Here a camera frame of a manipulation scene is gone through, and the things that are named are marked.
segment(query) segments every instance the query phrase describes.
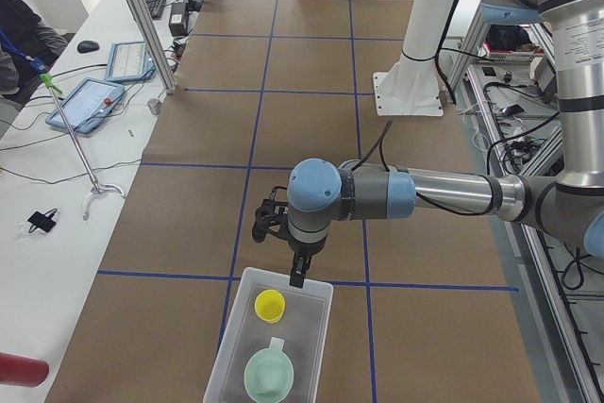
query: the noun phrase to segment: black cable clip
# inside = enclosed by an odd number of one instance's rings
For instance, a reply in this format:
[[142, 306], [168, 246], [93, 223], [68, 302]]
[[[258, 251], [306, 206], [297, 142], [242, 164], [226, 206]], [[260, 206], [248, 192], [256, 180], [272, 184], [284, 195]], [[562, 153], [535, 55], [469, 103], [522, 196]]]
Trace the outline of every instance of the black cable clip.
[[53, 217], [55, 217], [55, 214], [57, 214], [58, 211], [59, 209], [57, 208], [52, 208], [44, 214], [39, 211], [35, 211], [31, 216], [29, 216], [29, 219], [27, 219], [28, 223], [31, 224], [28, 233], [31, 235], [38, 228], [46, 233], [50, 232], [50, 230], [52, 230], [57, 224], [55, 221], [53, 221]]

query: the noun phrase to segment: green clip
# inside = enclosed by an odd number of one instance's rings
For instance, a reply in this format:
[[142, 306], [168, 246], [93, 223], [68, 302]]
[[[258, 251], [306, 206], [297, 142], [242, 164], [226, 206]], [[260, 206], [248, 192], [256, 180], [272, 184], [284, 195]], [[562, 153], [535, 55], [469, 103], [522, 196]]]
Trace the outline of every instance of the green clip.
[[46, 88], [48, 90], [52, 89], [55, 92], [57, 92], [58, 94], [63, 94], [63, 92], [60, 90], [60, 88], [57, 87], [55, 84], [53, 84], [53, 77], [51, 75], [49, 75], [48, 73], [44, 73], [44, 74], [40, 75], [40, 79], [42, 80], [42, 82], [44, 83], [44, 86], [46, 86]]

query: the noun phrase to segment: green cup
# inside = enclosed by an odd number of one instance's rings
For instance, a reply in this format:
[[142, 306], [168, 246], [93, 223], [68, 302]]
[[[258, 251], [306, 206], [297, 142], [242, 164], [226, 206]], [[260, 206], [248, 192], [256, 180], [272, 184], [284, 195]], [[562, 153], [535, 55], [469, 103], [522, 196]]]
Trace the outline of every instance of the green cup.
[[284, 343], [272, 337], [269, 347], [258, 351], [245, 366], [245, 391], [256, 403], [278, 403], [294, 385], [294, 366], [283, 352]]

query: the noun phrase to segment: blue joint cap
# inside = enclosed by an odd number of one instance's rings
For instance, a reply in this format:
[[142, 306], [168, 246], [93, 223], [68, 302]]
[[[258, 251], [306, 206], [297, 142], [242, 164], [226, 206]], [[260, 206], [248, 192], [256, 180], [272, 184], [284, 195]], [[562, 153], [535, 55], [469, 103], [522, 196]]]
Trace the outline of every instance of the blue joint cap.
[[290, 174], [287, 198], [298, 211], [317, 212], [331, 205], [340, 196], [341, 188], [340, 173], [332, 163], [303, 160]]
[[604, 259], [604, 211], [587, 228], [583, 244], [587, 253]]
[[520, 25], [541, 23], [539, 11], [530, 8], [502, 7], [482, 4], [484, 22], [497, 25]]
[[388, 174], [388, 219], [404, 219], [415, 209], [415, 183], [406, 172]]

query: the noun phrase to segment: red cylinder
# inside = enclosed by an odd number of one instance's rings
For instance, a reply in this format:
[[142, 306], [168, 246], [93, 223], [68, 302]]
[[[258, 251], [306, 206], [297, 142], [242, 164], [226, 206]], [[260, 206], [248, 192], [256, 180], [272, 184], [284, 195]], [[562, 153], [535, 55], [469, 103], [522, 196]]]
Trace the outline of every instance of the red cylinder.
[[0, 353], [0, 384], [36, 387], [48, 376], [48, 364], [37, 359]]

